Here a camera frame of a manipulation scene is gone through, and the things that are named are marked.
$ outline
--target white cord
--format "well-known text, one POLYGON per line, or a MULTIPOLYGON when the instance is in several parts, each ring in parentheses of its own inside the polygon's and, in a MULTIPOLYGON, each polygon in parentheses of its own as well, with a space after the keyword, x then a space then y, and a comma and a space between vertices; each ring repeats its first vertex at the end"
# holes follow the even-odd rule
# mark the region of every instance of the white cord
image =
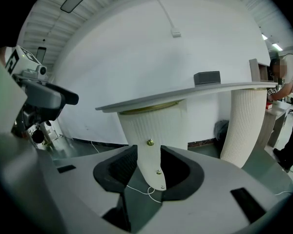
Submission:
POLYGON ((142 193, 142 194, 144 194, 144 195, 148 195, 153 201, 155 201, 156 203, 160 203, 160 204, 161 204, 160 201, 157 201, 157 200, 155 200, 154 198, 151 197, 151 194, 152 194, 153 192, 155 192, 155 189, 154 189, 154 188, 153 188, 153 191, 152 191, 151 193, 149 193, 149 190, 150 190, 150 188, 152 188, 152 187, 149 187, 149 188, 147 189, 147 193, 143 193, 143 192, 141 192, 141 191, 139 191, 139 190, 137 190, 137 189, 135 189, 135 188, 133 188, 133 187, 131 187, 131 186, 128 186, 128 185, 127 185, 127 187, 129 187, 129 188, 131 188, 131 189, 133 189, 133 190, 135 190, 135 191, 137 191, 137 192, 140 192, 140 193, 142 193))
POLYGON ((90 141, 90 142, 91 142, 91 145, 94 147, 94 149, 97 150, 98 153, 100 153, 100 152, 98 151, 98 149, 92 144, 92 141, 90 141))
POLYGON ((163 9, 163 11, 164 11, 164 13, 165 13, 165 15, 166 15, 166 17, 167 17, 167 19, 168 19, 170 25, 171 25, 171 27, 174 28, 175 26, 174 26, 174 24, 173 24, 173 22, 172 22, 172 20, 171 20, 171 18, 170 18, 170 16, 169 16, 168 12, 166 11, 164 5, 162 4, 162 2, 161 2, 160 0, 157 0, 157 1, 158 1, 158 3, 160 4, 160 6, 162 7, 162 9, 163 9))
POLYGON ((160 201, 157 201, 157 200, 155 200, 154 198, 152 198, 150 194, 149 194, 148 196, 149 196, 153 201, 155 201, 156 203, 161 204, 160 201))
POLYGON ((284 191, 284 192, 280 192, 280 193, 278 193, 278 194, 275 194, 275 196, 278 196, 278 195, 283 194, 283 193, 291 193, 291 194, 292 194, 292 192, 284 191))
POLYGON ((131 187, 131 186, 128 186, 128 185, 127 185, 127 187, 129 187, 129 188, 131 188, 131 189, 133 189, 133 190, 135 190, 135 191, 137 191, 137 192, 140 192, 140 193, 142 193, 142 194, 144 194, 144 195, 150 195, 150 194, 152 194, 153 192, 155 192, 155 189, 153 189, 153 191, 152 191, 151 193, 148 192, 148 190, 149 190, 151 187, 148 188, 147 193, 143 193, 143 192, 141 192, 141 191, 139 191, 139 190, 137 190, 137 189, 135 189, 135 188, 133 188, 133 187, 131 187))

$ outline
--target gray box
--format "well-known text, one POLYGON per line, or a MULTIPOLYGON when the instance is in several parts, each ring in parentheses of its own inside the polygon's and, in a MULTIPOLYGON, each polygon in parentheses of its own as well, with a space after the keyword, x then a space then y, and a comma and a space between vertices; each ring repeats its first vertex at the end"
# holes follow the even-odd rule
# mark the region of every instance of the gray box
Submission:
POLYGON ((210 72, 200 72, 193 76, 194 84, 204 85, 204 84, 220 84, 220 72, 219 71, 210 71, 210 72))

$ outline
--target black shoe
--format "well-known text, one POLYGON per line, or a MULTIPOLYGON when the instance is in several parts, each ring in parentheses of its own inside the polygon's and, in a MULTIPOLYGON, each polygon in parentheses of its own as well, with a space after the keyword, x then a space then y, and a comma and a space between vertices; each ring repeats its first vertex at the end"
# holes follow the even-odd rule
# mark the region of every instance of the black shoe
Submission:
POLYGON ((291 167, 292 167, 292 164, 289 165, 289 164, 287 164, 287 163, 285 163, 285 162, 278 162, 278 164, 283 168, 283 170, 284 170, 286 173, 288 173, 288 172, 290 171, 291 167))
POLYGON ((275 149, 273 150, 273 153, 274 153, 274 155, 278 158, 278 160, 279 160, 280 162, 285 161, 285 158, 283 157, 282 152, 281 152, 280 150, 278 150, 278 149, 275 148, 275 149))

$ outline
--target wall outlet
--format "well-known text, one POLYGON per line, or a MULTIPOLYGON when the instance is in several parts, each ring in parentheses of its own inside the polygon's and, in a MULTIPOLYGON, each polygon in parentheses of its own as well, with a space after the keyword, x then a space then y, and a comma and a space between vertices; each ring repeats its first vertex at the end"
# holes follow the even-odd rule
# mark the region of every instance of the wall outlet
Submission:
POLYGON ((171 29, 171 34, 172 34, 172 37, 174 37, 174 38, 181 36, 180 30, 178 28, 172 28, 171 29))

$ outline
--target pleated white column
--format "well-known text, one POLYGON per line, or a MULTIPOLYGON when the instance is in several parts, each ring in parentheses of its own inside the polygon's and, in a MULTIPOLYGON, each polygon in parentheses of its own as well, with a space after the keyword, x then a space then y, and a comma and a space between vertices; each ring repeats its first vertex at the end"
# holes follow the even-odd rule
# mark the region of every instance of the pleated white column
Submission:
POLYGON ((228 132, 220 158, 242 167, 257 141, 266 108, 267 90, 234 90, 228 132))
POLYGON ((129 145, 138 145, 138 166, 146 182, 154 189, 166 190, 161 169, 161 145, 187 149, 187 102, 156 111, 131 115, 118 113, 129 145), (152 139, 153 146, 147 141, 152 139))

